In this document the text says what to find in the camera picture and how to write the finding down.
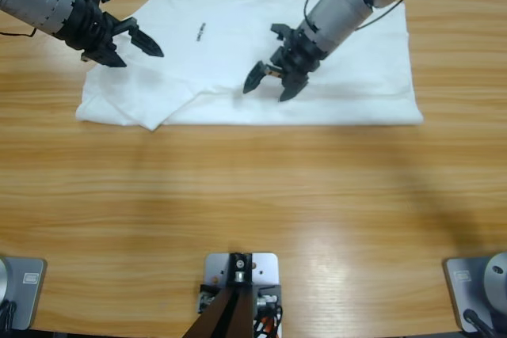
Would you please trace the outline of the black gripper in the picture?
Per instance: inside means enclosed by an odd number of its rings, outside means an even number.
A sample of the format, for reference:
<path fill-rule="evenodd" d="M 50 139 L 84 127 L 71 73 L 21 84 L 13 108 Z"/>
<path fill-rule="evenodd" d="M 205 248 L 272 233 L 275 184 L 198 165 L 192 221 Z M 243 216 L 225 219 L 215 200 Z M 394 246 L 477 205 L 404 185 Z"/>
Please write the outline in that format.
<path fill-rule="evenodd" d="M 279 102 L 289 101 L 296 97 L 307 85 L 309 72 L 318 69 L 320 62 L 328 53 L 321 50 L 311 40 L 303 28 L 271 28 L 282 44 L 270 58 L 271 63 L 285 74 L 281 84 L 284 87 Z M 254 91 L 267 75 L 268 66 L 258 61 L 246 76 L 243 94 Z"/>
<path fill-rule="evenodd" d="M 114 68 L 126 67 L 127 64 L 115 52 L 116 45 L 109 37 L 105 42 L 108 22 L 99 5 L 109 0 L 74 0 L 71 3 L 71 13 L 63 21 L 62 28 L 55 33 L 55 38 L 62 40 L 67 46 L 81 51 L 83 62 L 94 61 L 98 64 Z M 159 45 L 146 33 L 140 30 L 137 20 L 129 17 L 118 21 L 114 25 L 114 35 L 127 32 L 131 43 L 145 54 L 163 57 Z"/>

